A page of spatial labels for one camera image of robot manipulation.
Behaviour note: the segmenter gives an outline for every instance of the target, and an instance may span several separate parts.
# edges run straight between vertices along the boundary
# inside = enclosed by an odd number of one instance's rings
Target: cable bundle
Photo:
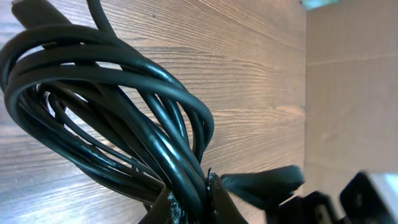
[[[162,189],[170,189],[188,217],[200,220],[208,200],[200,162],[214,130],[209,109],[168,71],[118,39],[98,0],[88,0],[88,5],[98,30],[38,26],[1,50],[8,113],[98,183],[148,209]],[[23,57],[38,46],[44,50]],[[122,70],[96,62],[115,63]],[[119,86],[137,89],[160,125],[141,113]],[[192,150],[178,104],[192,125]],[[82,130],[67,108],[125,153]]]

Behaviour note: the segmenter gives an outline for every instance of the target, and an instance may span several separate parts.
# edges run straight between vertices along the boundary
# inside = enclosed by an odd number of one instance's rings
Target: black cable
[[[201,220],[208,199],[200,161],[214,130],[209,109],[168,71],[118,39],[99,0],[87,2],[98,30],[37,26],[3,47],[0,82],[8,113],[98,183],[143,202],[152,216],[143,223],[153,221],[168,203],[166,188],[189,220]],[[45,49],[23,57],[38,46]],[[115,63],[122,70],[96,62]],[[119,86],[137,89],[161,128]],[[178,104],[192,125],[192,151]],[[82,130],[67,108],[123,153]]]

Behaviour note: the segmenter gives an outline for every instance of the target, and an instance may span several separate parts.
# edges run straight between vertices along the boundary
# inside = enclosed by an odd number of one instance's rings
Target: coiled black cable
[[[201,220],[208,199],[200,162],[214,130],[209,109],[168,71],[118,39],[99,0],[87,2],[98,30],[39,26],[3,47],[0,82],[8,113],[98,183],[140,200],[148,210],[161,207],[154,202],[169,189],[189,219]],[[23,57],[38,46],[45,49]],[[137,89],[161,128],[119,86]],[[178,104],[192,125],[192,150]],[[82,130],[66,108],[129,156]]]

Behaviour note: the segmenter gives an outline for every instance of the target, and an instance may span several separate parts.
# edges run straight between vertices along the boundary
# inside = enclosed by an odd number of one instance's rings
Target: cable
[[[8,113],[101,185],[143,202],[152,218],[164,210],[169,189],[189,220],[202,220],[208,192],[200,162],[213,135],[211,112],[168,71],[118,39],[99,0],[87,2],[98,30],[67,23],[28,27],[3,47]],[[24,56],[38,46],[44,49]],[[137,89],[161,128],[120,86]],[[178,104],[192,125],[192,150]],[[123,153],[82,130],[67,109]]]

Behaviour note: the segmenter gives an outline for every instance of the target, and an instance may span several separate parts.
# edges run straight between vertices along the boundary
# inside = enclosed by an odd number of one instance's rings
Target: turquoise object
[[[329,4],[338,3],[338,0],[303,0],[301,4],[306,10],[316,9]]]

